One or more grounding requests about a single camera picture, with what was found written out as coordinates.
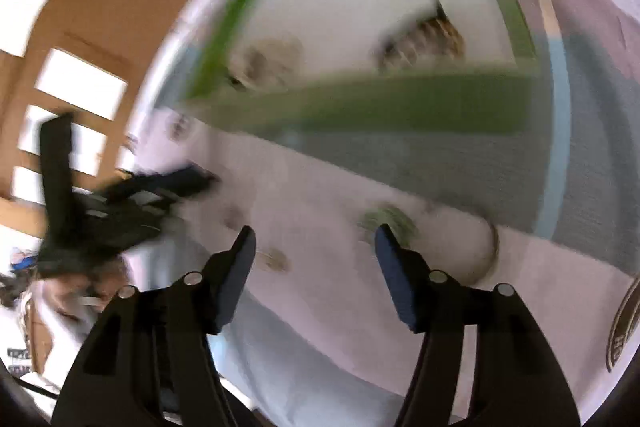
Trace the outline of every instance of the brown door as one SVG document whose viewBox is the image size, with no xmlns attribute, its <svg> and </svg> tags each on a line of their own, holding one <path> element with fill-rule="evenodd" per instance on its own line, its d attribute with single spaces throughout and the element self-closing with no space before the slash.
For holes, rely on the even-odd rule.
<svg viewBox="0 0 640 427">
<path fill-rule="evenodd" d="M 104 135 L 104 149 L 95 173 L 75 172 L 75 184 L 91 189 L 113 176 L 127 121 L 151 64 L 165 35 L 188 0 L 49 0 L 34 24 L 27 51 L 5 97 L 0 129 L 0 225 L 30 235 L 43 233 L 40 206 L 11 201 L 14 168 L 39 170 L 39 158 L 20 150 L 18 140 L 30 106 L 59 114 L 73 109 L 77 123 Z M 46 64 L 62 64 L 69 71 L 69 96 L 47 89 Z M 82 73 L 90 64 L 92 71 Z M 76 100 L 116 100 L 113 110 L 93 110 Z"/>
</svg>

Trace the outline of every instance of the brown oval logo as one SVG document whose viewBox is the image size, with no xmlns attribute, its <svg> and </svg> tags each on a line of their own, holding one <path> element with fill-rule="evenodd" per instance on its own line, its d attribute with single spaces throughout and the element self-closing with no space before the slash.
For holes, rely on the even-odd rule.
<svg viewBox="0 0 640 427">
<path fill-rule="evenodd" d="M 622 355 L 631 335 L 636 331 L 640 319 L 640 275 L 626 292 L 613 320 L 607 344 L 607 370 L 611 372 Z"/>
</svg>

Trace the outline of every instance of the green frame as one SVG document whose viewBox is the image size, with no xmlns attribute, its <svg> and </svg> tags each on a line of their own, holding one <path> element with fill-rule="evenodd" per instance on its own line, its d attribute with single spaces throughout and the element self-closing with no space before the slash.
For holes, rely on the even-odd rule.
<svg viewBox="0 0 640 427">
<path fill-rule="evenodd" d="M 191 79 L 185 105 L 207 123 L 250 132 L 290 124 L 316 130 L 417 127 L 510 132 L 524 123 L 537 61 L 517 0 L 497 0 L 517 59 L 514 68 L 466 66 L 374 79 L 350 76 L 339 87 L 328 82 L 260 95 L 220 89 L 230 44 L 251 2 L 226 4 Z M 487 106 L 476 107 L 473 100 Z M 397 110 L 390 107 L 392 101 Z"/>
</svg>

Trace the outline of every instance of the blue stripe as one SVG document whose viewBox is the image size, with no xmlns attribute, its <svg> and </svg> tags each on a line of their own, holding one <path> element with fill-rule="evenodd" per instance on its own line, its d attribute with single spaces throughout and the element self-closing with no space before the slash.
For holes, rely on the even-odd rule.
<svg viewBox="0 0 640 427">
<path fill-rule="evenodd" d="M 571 90 L 566 67 L 566 52 L 562 38 L 548 37 L 553 81 L 553 122 L 551 151 L 546 172 L 545 191 L 538 213 L 534 234 L 551 239 L 562 209 L 566 172 L 569 166 L 571 142 Z"/>
</svg>

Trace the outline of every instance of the silver screw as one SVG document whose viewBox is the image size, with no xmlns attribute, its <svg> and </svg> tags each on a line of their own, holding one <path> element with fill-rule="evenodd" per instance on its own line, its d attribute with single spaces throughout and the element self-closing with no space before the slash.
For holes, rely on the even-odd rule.
<svg viewBox="0 0 640 427">
<path fill-rule="evenodd" d="M 500 295 L 504 295 L 505 297 L 511 297 L 514 293 L 516 293 L 516 290 L 514 290 L 513 286 L 511 286 L 510 284 L 502 282 L 498 284 L 498 293 Z"/>
<path fill-rule="evenodd" d="M 196 284 L 200 284 L 202 282 L 202 273 L 200 272 L 190 272 L 184 276 L 184 283 L 187 286 L 193 286 Z"/>
<path fill-rule="evenodd" d="M 447 279 L 447 274 L 440 270 L 434 270 L 429 274 L 429 280 L 437 284 L 447 282 Z"/>
<path fill-rule="evenodd" d="M 132 297 L 135 292 L 136 292 L 135 286 L 131 286 L 131 285 L 123 286 L 118 290 L 118 297 L 120 297 L 121 299 L 128 299 L 129 297 Z"/>
</svg>

